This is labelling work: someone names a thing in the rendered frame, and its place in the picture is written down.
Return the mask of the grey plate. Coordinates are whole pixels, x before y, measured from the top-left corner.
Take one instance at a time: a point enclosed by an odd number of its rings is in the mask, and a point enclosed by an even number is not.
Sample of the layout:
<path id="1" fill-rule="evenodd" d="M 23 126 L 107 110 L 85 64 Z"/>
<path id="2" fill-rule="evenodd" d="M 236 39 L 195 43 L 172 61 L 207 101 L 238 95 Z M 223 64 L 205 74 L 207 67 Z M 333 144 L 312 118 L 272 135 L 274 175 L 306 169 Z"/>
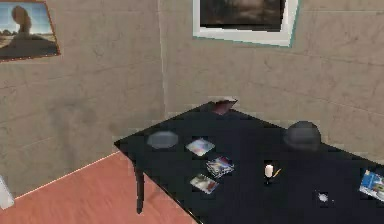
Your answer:
<path id="1" fill-rule="evenodd" d="M 178 136 L 171 131 L 158 131 L 151 134 L 147 144 L 155 149 L 171 148 L 178 143 Z"/>

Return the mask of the black table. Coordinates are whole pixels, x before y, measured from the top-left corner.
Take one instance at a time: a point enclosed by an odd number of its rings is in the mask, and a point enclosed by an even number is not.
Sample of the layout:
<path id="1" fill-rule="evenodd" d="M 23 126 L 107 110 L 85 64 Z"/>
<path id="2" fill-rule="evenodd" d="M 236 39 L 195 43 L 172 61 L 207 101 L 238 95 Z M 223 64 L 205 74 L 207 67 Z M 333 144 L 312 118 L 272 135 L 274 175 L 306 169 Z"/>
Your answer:
<path id="1" fill-rule="evenodd" d="M 116 141 L 141 172 L 197 224 L 384 224 L 384 202 L 359 191 L 366 170 L 384 176 L 384 165 L 341 149 L 316 151 L 285 144 L 283 128 L 236 110 L 212 112 L 211 102 Z M 171 131 L 178 143 L 155 149 L 148 137 Z M 203 138 L 215 148 L 203 156 L 186 145 Z M 215 178 L 206 162 L 225 156 L 234 170 Z M 267 178 L 265 166 L 274 167 Z M 203 174 L 218 183 L 206 194 L 190 181 Z M 327 202 L 318 199 L 328 196 Z"/>

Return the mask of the white framed dark picture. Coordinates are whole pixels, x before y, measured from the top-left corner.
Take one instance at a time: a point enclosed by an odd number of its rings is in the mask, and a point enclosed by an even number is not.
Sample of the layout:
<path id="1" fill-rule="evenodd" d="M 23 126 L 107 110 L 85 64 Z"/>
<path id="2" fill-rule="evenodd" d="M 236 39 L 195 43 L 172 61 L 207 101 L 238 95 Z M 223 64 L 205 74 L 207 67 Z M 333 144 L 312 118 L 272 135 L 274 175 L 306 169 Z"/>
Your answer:
<path id="1" fill-rule="evenodd" d="M 292 46 L 301 0 L 192 0 L 193 36 Z"/>

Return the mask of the dark grey bowl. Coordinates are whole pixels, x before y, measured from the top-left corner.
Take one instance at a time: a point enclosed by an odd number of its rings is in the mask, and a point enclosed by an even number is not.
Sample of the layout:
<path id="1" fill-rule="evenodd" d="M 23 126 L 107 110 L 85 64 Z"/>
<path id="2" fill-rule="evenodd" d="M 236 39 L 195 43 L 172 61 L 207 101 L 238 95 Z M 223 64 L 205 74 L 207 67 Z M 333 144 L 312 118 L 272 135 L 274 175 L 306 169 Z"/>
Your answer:
<path id="1" fill-rule="evenodd" d="M 321 144 L 321 133 L 314 123 L 298 121 L 285 130 L 283 140 L 293 149 L 316 151 Z"/>

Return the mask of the brown framed landscape picture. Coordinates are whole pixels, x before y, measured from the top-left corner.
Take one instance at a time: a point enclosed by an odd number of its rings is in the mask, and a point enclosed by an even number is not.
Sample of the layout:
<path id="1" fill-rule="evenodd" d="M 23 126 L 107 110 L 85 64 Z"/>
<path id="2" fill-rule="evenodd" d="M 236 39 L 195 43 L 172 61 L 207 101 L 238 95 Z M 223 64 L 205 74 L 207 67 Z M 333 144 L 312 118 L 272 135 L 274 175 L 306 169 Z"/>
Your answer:
<path id="1" fill-rule="evenodd" d="M 0 0 L 0 61 L 59 54 L 51 16 L 44 1 Z"/>

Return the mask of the blue book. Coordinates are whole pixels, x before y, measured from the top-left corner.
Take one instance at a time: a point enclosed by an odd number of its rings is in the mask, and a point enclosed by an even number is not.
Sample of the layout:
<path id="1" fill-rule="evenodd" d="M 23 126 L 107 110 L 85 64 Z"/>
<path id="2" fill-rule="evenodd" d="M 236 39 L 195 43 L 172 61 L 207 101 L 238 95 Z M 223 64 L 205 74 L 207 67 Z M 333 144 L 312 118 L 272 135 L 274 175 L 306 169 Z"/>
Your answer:
<path id="1" fill-rule="evenodd" d="M 384 177 L 366 170 L 363 174 L 359 191 L 384 202 Z"/>

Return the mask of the white slab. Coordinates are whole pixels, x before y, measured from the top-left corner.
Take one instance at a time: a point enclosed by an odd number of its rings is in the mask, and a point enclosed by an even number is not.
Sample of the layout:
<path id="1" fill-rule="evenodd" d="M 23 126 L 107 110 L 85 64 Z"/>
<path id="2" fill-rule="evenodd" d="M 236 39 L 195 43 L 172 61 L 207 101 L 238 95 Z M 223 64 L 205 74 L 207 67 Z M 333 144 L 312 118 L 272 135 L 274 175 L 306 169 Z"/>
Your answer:
<path id="1" fill-rule="evenodd" d="M 5 179 L 0 175 L 0 208 L 5 210 L 14 205 L 14 198 L 10 192 Z"/>

